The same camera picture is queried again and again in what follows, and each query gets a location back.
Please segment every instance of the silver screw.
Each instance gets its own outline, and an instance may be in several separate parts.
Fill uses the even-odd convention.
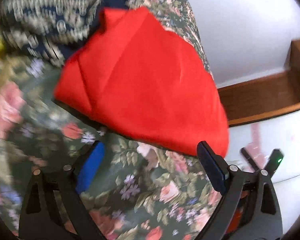
[[[230,170],[231,171],[238,171],[238,167],[235,165],[230,165]]]
[[[71,167],[70,164],[67,164],[67,165],[63,166],[63,170],[64,170],[64,171],[69,171],[69,170],[71,170],[71,169],[72,169],[72,167]]]
[[[268,171],[266,171],[266,170],[261,170],[261,174],[262,174],[263,176],[267,176],[267,175],[268,175]]]
[[[33,171],[33,175],[37,176],[41,173],[41,171],[39,169],[36,169]]]

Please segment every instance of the brown wooden furniture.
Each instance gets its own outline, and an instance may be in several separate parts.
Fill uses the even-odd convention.
[[[286,72],[218,89],[229,126],[300,110],[300,40],[292,41]]]

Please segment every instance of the floral bedsheet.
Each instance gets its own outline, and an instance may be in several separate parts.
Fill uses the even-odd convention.
[[[209,71],[187,0],[129,0],[148,6],[162,25],[191,43]],[[18,235],[22,198],[32,171],[72,164],[85,144],[100,140],[106,155],[81,199],[107,239],[194,239],[220,194],[197,158],[133,141],[75,116],[53,102],[61,69],[39,59],[0,60],[0,216]],[[56,195],[67,230],[74,232]]]

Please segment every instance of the red garment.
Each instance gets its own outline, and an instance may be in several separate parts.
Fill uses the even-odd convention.
[[[147,8],[106,8],[100,18],[66,62],[55,98],[135,140],[188,155],[205,140],[224,157],[226,114],[194,48]]]

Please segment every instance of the dark blue patterned garment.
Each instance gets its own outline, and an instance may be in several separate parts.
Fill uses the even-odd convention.
[[[128,9],[126,0],[4,0],[0,39],[61,66],[99,27],[104,7]]]

